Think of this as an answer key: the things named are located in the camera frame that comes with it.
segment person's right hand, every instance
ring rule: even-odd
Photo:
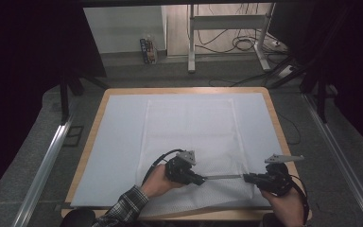
[[[173,188],[183,187],[182,183],[174,183],[169,181],[165,174],[165,166],[163,164],[157,165],[154,170],[149,174],[146,182],[141,186],[141,190],[147,197],[159,197]]]
[[[262,196],[272,206],[273,213],[286,227],[298,227],[304,225],[303,203],[296,189],[291,188],[282,197],[276,197],[267,191],[260,190]]]

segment wooden table frame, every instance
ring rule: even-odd
[[[170,95],[170,94],[249,94],[249,93],[261,93],[266,102],[270,119],[273,123],[277,138],[279,140],[282,153],[284,155],[290,155],[285,136],[282,131],[282,127],[279,123],[277,114],[273,107],[272,100],[270,99],[269,92],[263,87],[247,87],[247,88],[212,88],[212,87],[193,87],[193,88],[129,88],[129,89],[108,89],[102,97],[99,109],[95,116],[94,124],[91,128],[88,136],[84,151],[81,155],[78,163],[78,168],[75,173],[75,177],[69,188],[65,203],[72,202],[75,196],[78,183],[84,173],[87,166],[88,159],[90,157],[95,138],[98,132],[99,125],[102,117],[105,113],[106,105],[110,96],[122,96],[122,95]],[[297,169],[293,162],[286,164],[289,173],[298,176]],[[62,209],[61,214],[64,217],[71,209]],[[106,210],[95,210],[96,216],[104,215]],[[260,220],[265,213],[269,213],[268,209],[227,209],[227,208],[202,208],[196,211],[182,212],[173,215],[158,216],[154,218],[141,218],[141,219],[189,219],[189,220]]]

